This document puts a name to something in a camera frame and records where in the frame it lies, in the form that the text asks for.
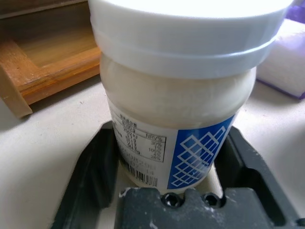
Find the white bottle with blue label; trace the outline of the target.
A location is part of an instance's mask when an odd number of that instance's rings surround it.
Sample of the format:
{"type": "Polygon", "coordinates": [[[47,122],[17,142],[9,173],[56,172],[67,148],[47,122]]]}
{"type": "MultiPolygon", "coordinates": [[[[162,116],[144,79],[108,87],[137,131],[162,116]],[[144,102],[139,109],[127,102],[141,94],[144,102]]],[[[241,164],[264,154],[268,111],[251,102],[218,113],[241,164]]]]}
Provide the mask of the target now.
{"type": "Polygon", "coordinates": [[[121,164],[183,193],[209,173],[293,0],[88,0],[121,164]]]}

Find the wooden cabinet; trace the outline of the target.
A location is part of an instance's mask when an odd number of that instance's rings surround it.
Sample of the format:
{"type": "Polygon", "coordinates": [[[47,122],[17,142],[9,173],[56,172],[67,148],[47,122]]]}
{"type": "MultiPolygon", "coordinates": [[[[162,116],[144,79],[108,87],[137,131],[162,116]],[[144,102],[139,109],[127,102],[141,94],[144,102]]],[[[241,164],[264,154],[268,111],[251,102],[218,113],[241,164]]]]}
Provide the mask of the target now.
{"type": "Polygon", "coordinates": [[[88,0],[0,0],[0,99],[18,118],[99,73],[88,0]]]}

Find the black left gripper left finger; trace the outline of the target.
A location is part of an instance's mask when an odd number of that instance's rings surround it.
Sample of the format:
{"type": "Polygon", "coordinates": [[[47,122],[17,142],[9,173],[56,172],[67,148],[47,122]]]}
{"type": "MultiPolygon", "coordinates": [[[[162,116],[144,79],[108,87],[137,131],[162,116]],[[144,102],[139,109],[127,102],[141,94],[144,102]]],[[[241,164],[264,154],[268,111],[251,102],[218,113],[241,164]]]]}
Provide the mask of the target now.
{"type": "Polygon", "coordinates": [[[112,122],[104,123],[78,158],[53,220],[53,229],[95,229],[115,193],[119,149],[112,122]]]}

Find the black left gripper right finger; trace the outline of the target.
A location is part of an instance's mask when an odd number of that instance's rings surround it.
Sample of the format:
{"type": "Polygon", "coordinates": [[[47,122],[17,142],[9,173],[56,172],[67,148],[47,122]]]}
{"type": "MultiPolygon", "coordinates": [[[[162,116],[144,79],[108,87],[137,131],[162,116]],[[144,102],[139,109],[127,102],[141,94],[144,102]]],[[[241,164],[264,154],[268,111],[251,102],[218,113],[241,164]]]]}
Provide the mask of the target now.
{"type": "Polygon", "coordinates": [[[252,189],[273,226],[305,229],[305,218],[297,215],[263,158],[238,129],[230,130],[216,157],[215,168],[224,191],[252,189]]]}

